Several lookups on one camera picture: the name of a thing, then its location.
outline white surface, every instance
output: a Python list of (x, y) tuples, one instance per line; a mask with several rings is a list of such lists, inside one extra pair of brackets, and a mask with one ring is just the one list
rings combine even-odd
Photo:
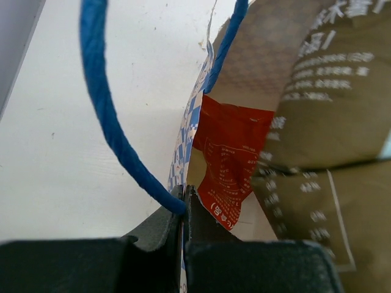
[(43, 2), (0, 1), (0, 119)]
[[(158, 207), (104, 142), (82, 76), (79, 3), (46, 0), (0, 122), (0, 240), (121, 236)], [(110, 3), (108, 75), (119, 119), (166, 185), (214, 0)], [(212, 38), (233, 4), (217, 4)]]

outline printed label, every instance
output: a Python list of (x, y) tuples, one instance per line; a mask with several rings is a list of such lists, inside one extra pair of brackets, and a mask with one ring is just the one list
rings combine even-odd
[[(266, 177), (263, 206), (272, 217), (271, 222), (279, 239), (310, 239), (318, 242), (326, 248), (339, 272), (351, 272), (356, 269), (356, 263), (345, 230), (338, 193), (331, 172), (327, 171), (322, 177), (322, 186), (315, 172), (303, 173), (302, 179), (295, 181), (295, 184), (292, 181), (286, 181), (284, 185), (291, 184), (292, 188), (299, 183), (296, 190), (293, 188), (291, 195), (286, 194), (286, 189), (281, 191), (279, 180), (276, 177)], [(293, 226), (292, 219), (285, 219), (285, 213), (287, 218), (291, 215), (291, 206), (286, 202), (290, 200), (288, 197), (294, 197), (295, 201), (305, 202), (306, 206), (311, 207), (311, 210), (302, 212), (299, 227)], [(334, 209), (328, 208), (324, 211), (322, 206), (325, 205), (334, 206)]]
[(327, 23), (334, 24), (339, 18), (365, 16), (371, 11), (380, 13), (387, 2), (391, 2), (391, 0), (336, 0), (333, 5), (328, 9), (323, 9), (316, 16), (311, 30), (317, 30)]
[(203, 97), (193, 146), (202, 151), (207, 167), (198, 193), (204, 207), (226, 229), (237, 223), (241, 203), (251, 193), (250, 176), (269, 128), (281, 129), (284, 123), (284, 117), (273, 119), (271, 111), (219, 104)]
[(319, 49), (326, 50), (332, 39), (335, 36), (335, 31), (330, 31), (327, 37), (324, 39), (324, 33), (323, 32), (317, 32), (315, 34), (311, 35), (311, 40), (309, 42), (304, 41), (302, 46), (299, 50), (299, 57), (304, 57), (306, 55), (309, 55), (311, 53), (319, 51)]
[(318, 56), (299, 62), (293, 67), (293, 71), (302, 70), (307, 67), (318, 66), (336, 62), (371, 62), (375, 56), (371, 52), (340, 53)]

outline paper packaging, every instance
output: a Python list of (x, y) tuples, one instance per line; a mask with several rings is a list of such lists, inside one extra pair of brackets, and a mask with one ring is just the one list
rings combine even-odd
[[(217, 221), (241, 239), (270, 240), (275, 238), (255, 197), (247, 191), (250, 188), (249, 182), (243, 181), (243, 179), (249, 180), (249, 175), (257, 161), (258, 150), (262, 148), (266, 135), (262, 130), (254, 130), (250, 134), (253, 127), (250, 120), (262, 118), (270, 123), (270, 114), (265, 111), (275, 111), (283, 87), (289, 80), (290, 68), (297, 59), (300, 44), (324, 3), (331, 2), (330, 0), (312, 1), (303, 6), (299, 2), (287, 0), (255, 1), (249, 7), (230, 47), (217, 83), (208, 95), (219, 104), (240, 106), (241, 110), (250, 109), (229, 118), (236, 121), (239, 117), (247, 117), (248, 124), (243, 125), (242, 132), (245, 131), (248, 136), (244, 137), (243, 133), (232, 130), (230, 124), (222, 125), (219, 111), (224, 112), (226, 106), (221, 108), (215, 105), (214, 110), (208, 109), (208, 121), (202, 121), (202, 116), (199, 120), (191, 149), (187, 183), (198, 187), (200, 199), (205, 208)], [(220, 45), (225, 28), (223, 27), (213, 44), (215, 52)], [(208, 105), (210, 105), (209, 101), (206, 105), (202, 104), (202, 107), (208, 107)], [(205, 134), (205, 131), (200, 130), (201, 128), (209, 129), (210, 133)], [(225, 131), (212, 133), (210, 129), (213, 128)], [(210, 135), (213, 134), (217, 134), (217, 137), (213, 139), (215, 144), (219, 145), (218, 150), (216, 146), (214, 147), (213, 156), (228, 154), (228, 164), (221, 164), (224, 167), (219, 166), (215, 170), (221, 176), (214, 176), (211, 182), (210, 168), (207, 168), (206, 164), (210, 162), (211, 155), (206, 152), (205, 147), (197, 146), (197, 139), (205, 140), (208, 137), (210, 140)], [(224, 151), (223, 148), (231, 152), (235, 151), (235, 154)], [(244, 161), (238, 160), (237, 156), (241, 156), (238, 153), (252, 153), (252, 155)], [(224, 172), (228, 172), (230, 176), (228, 180), (233, 180), (232, 182), (226, 181), (226, 177), (223, 177)], [(224, 188), (211, 192), (211, 188), (208, 190), (204, 188), (210, 187), (210, 183), (212, 186), (223, 185)], [(233, 195), (230, 188), (227, 188), (229, 184), (233, 186), (237, 184)]]
[[(206, 104), (214, 103), (214, 112), (204, 104), (203, 113), (202, 103), (209, 97), (203, 99), (202, 92), (214, 58), (213, 49), (217, 51), (227, 26), (223, 27), (213, 48), (207, 42), (208, 57), (186, 107), (170, 169), (169, 187), (176, 184), (200, 187), (204, 207), (233, 234), (244, 240), (274, 239), (276, 235), (252, 193), (248, 193), (247, 182), (242, 176), (246, 169), (256, 167), (252, 185), (277, 236), (313, 238), (323, 242), (330, 254), (335, 255), (347, 293), (391, 292), (387, 281), (390, 275), (389, 253), (385, 250), (387, 238), (380, 233), (386, 231), (381, 228), (381, 220), (386, 219), (390, 206), (386, 196), (390, 163), (340, 166), (388, 158), (387, 135), (391, 118), (385, 114), (390, 109), (386, 101), (390, 91), (385, 80), (390, 74), (387, 63), (391, 53), (387, 48), (391, 44), (386, 38), (390, 12), (390, 2), (382, 0), (318, 0), (305, 4), (289, 0), (255, 1), (233, 41), (217, 83), (208, 95), (211, 100)], [(341, 59), (340, 54), (346, 54), (346, 60)], [(324, 66), (317, 64), (317, 60), (322, 60)], [(290, 78), (294, 64), (296, 68)], [(322, 78), (315, 76), (318, 67), (323, 68), (319, 71)], [(314, 68), (316, 72), (312, 71), (313, 75), (310, 75), (308, 69)], [(351, 75), (345, 75), (344, 79), (335, 77), (346, 72)], [(292, 84), (289, 84), (290, 79), (294, 79)], [(266, 112), (275, 111), (281, 97), (277, 114), (269, 121), (271, 130), (260, 163), (256, 166), (252, 162), (256, 159), (237, 160), (236, 151), (256, 153), (265, 141), (266, 132), (259, 130), (249, 137), (254, 141), (238, 145), (246, 138), (239, 135), (238, 141), (232, 139), (236, 134), (230, 128), (235, 124), (224, 126), (219, 123), (218, 117), (227, 110), (227, 105), (223, 104), (239, 106), (236, 114), (242, 118), (245, 111), (252, 109), (255, 112), (247, 113), (249, 120), (255, 115), (266, 123), (271, 118)], [(204, 119), (207, 124), (203, 125), (205, 113), (208, 118)], [(264, 127), (255, 125), (245, 123), (241, 127), (244, 132), (253, 126), (254, 129)], [(202, 132), (202, 128), (206, 132), (197, 138), (197, 130)], [(208, 132), (225, 142), (215, 143), (217, 146), (210, 150), (209, 144), (205, 143), (211, 138)], [(232, 151), (232, 148), (236, 149), (234, 154), (226, 151)], [(213, 161), (216, 153), (227, 153), (230, 164), (228, 168), (217, 168), (214, 174), (216, 170), (211, 172), (210, 164), (221, 163)], [(269, 172), (271, 175), (264, 172), (270, 167), (274, 167)], [(316, 174), (301, 172), (302, 168), (309, 167), (319, 170)], [(231, 175), (239, 173), (241, 176), (233, 176), (225, 182), (226, 177), (220, 174), (224, 175), (226, 170)], [(283, 192), (281, 195), (270, 193), (269, 189), (273, 188), (270, 178), (276, 179), (278, 191)], [(219, 184), (219, 192), (204, 189), (205, 182), (209, 186)], [(234, 194), (227, 183), (239, 185)], [(246, 192), (237, 200), (236, 192), (239, 191)], [(225, 212), (231, 213), (230, 217), (236, 213), (236, 223), (231, 220), (228, 223)], [(186, 292), (185, 275), (181, 277), (181, 291)]]
[(391, 9), (349, 3), (321, 12), (299, 48), (251, 183), (279, 239), (323, 244), (346, 293), (386, 293)]
[(279, 239), (323, 244), (346, 293), (391, 292), (391, 162), (290, 176), (260, 171), (252, 186)]
[(380, 9), (376, 1), (358, 2), (362, 11), (339, 5), (333, 9), (344, 17), (317, 16), (320, 23), (299, 48), (282, 93), (262, 162), (297, 172), (390, 159), (390, 3)]

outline blue rope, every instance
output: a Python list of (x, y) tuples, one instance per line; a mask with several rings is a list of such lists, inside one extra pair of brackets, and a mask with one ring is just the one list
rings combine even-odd
[(126, 139), (111, 99), (104, 59), (104, 25), (108, 0), (82, 0), (80, 43), (84, 77), (104, 138), (126, 171), (158, 203), (184, 214), (185, 203), (173, 196), (147, 170)]
[(230, 23), (228, 25), (227, 31), (225, 32), (224, 38), (222, 39), (219, 50), (217, 51), (217, 57), (214, 61), (213, 68), (211, 69), (208, 83), (205, 87), (205, 90), (203, 91), (206, 94), (212, 91), (214, 84), (219, 77), (222, 65), (228, 54), (228, 50), (231, 47), (232, 41), (238, 32), (242, 20), (246, 16), (248, 6), (248, 0), (236, 0), (235, 9), (231, 16)]

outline gray surface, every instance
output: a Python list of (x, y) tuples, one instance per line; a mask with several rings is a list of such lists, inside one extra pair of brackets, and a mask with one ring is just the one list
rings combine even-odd
[(0, 120), (45, 0), (0, 0)]
[[(175, 186), (171, 191), (171, 194), (182, 200), (183, 189), (181, 186)], [(177, 245), (176, 243), (167, 243), (171, 239), (176, 239), (178, 236), (170, 233), (179, 233), (179, 221), (181, 218), (172, 214), (164, 207), (160, 207), (152, 215), (146, 218), (140, 225), (135, 227), (132, 231), (124, 235), (129, 237), (129, 240), (134, 243), (135, 246), (146, 252), (158, 250), (163, 245), (170, 247), (171, 245)]]
[(186, 241), (240, 242), (203, 207), (194, 186), (186, 188), (185, 203), (188, 205), (183, 224)]

